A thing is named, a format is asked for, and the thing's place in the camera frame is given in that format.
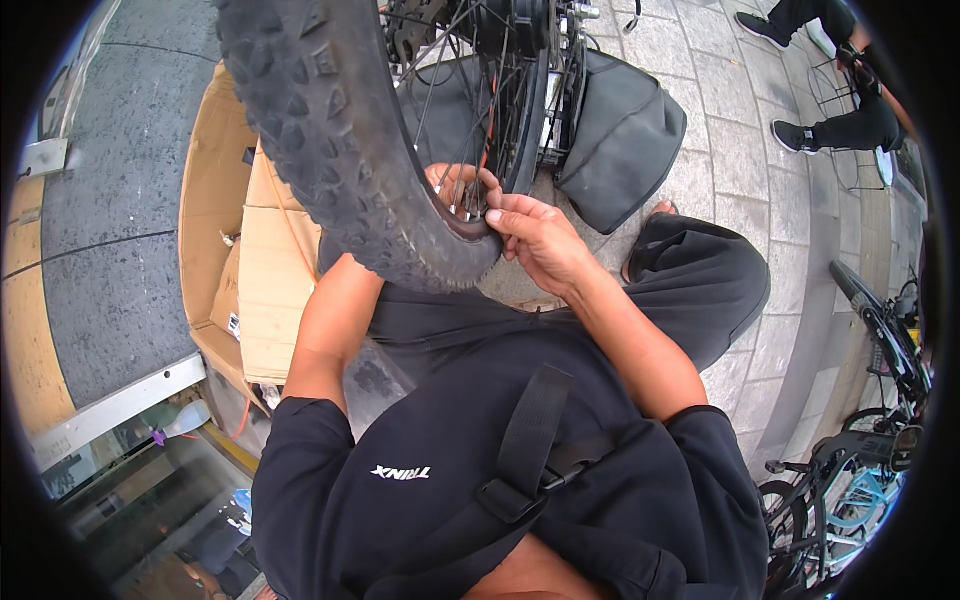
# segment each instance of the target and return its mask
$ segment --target bare foot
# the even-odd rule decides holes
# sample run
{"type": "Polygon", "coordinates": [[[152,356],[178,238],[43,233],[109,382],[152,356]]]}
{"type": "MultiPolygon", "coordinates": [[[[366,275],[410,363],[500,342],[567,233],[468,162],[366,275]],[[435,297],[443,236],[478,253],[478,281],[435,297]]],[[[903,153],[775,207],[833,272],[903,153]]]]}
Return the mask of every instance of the bare foot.
{"type": "MultiPolygon", "coordinates": [[[[658,212],[665,212],[670,215],[677,214],[677,207],[673,205],[669,200],[661,200],[656,206],[654,206],[653,212],[647,216],[646,222],[643,224],[644,227],[647,227],[647,223],[650,223],[650,218],[653,217],[658,212]]],[[[623,263],[623,267],[620,269],[620,276],[623,277],[623,280],[627,283],[632,283],[630,281],[630,276],[628,274],[630,268],[630,258],[633,256],[633,251],[631,251],[631,256],[627,257],[627,262],[623,263]]]]}

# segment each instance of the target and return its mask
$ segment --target black sneaker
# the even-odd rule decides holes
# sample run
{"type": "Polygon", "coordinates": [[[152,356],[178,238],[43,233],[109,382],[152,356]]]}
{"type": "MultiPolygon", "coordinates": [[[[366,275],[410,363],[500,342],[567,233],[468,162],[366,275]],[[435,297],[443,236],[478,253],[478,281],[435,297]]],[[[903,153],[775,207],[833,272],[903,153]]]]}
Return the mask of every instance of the black sneaker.
{"type": "Polygon", "coordinates": [[[802,152],[813,156],[820,151],[820,146],[813,139],[812,127],[797,127],[777,119],[770,124],[770,131],[780,145],[790,152],[802,152]]]}
{"type": "Polygon", "coordinates": [[[777,48],[781,52],[786,50],[786,47],[790,45],[789,39],[786,40],[785,44],[780,43],[777,39],[777,30],[770,24],[770,21],[764,18],[760,18],[755,14],[749,14],[748,12],[738,12],[733,18],[740,24],[740,27],[747,30],[748,34],[766,39],[773,44],[774,48],[777,48]]]}

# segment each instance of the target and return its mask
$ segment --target black tire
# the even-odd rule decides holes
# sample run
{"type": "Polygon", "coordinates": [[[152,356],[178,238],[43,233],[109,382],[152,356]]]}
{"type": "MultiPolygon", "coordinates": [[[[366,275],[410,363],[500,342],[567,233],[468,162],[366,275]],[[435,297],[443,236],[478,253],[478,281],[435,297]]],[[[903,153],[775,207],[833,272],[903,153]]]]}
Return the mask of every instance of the black tire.
{"type": "Polygon", "coordinates": [[[897,413],[894,413],[891,420],[886,421],[886,428],[883,431],[876,431],[876,426],[868,429],[854,429],[859,422],[876,422],[878,420],[886,420],[886,410],[882,408],[866,408],[862,411],[857,411],[847,417],[847,420],[843,421],[843,431],[869,431],[871,433],[892,433],[893,425],[897,421],[897,413]]]}
{"type": "Polygon", "coordinates": [[[499,256],[500,237],[434,205],[401,117],[376,4],[215,4],[247,120],[324,235],[397,285],[439,293],[476,284],[499,256]]]}
{"type": "Polygon", "coordinates": [[[860,313],[864,301],[872,303],[876,310],[882,311],[883,300],[880,299],[874,290],[870,289],[866,281],[854,273],[853,269],[844,264],[843,261],[830,261],[830,274],[833,276],[833,280],[836,281],[837,287],[840,288],[843,295],[850,301],[854,312],[857,314],[860,313]]]}
{"type": "MultiPolygon", "coordinates": [[[[768,481],[760,486],[760,497],[776,495],[786,499],[792,491],[793,486],[785,481],[768,481]]],[[[791,543],[797,543],[806,535],[806,503],[802,497],[793,501],[789,513],[793,518],[793,539],[791,543]]],[[[799,555],[780,555],[767,565],[767,585],[763,593],[764,598],[770,598],[781,591],[787,578],[794,571],[798,559],[799,555]]]]}

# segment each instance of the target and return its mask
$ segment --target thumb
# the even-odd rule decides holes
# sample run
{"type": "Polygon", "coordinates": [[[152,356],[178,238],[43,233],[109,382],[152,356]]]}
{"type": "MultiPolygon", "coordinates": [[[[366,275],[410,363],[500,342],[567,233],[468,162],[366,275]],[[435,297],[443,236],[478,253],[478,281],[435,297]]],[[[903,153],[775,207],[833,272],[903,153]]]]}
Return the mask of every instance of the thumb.
{"type": "Polygon", "coordinates": [[[540,221],[518,212],[508,212],[495,208],[487,211],[487,223],[490,227],[506,235],[515,235],[521,240],[537,237],[540,221]]]}

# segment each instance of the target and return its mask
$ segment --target black t-shirt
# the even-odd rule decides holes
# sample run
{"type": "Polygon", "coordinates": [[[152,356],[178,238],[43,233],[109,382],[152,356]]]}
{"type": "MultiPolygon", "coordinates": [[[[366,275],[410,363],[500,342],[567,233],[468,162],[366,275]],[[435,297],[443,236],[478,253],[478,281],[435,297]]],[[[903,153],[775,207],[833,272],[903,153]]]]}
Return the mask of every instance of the black t-shirt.
{"type": "Polygon", "coordinates": [[[300,600],[342,584],[362,597],[494,478],[507,423],[541,364],[574,377],[555,443],[600,431],[618,443],[551,494],[534,535],[624,598],[651,585],[655,569],[631,560],[649,544],[677,557],[689,583],[758,598],[768,540],[727,416],[694,407],[666,425],[644,419],[589,338],[549,330],[495,339],[444,367],[356,446],[332,402],[283,400],[252,489],[253,543],[273,589],[300,600]]]}

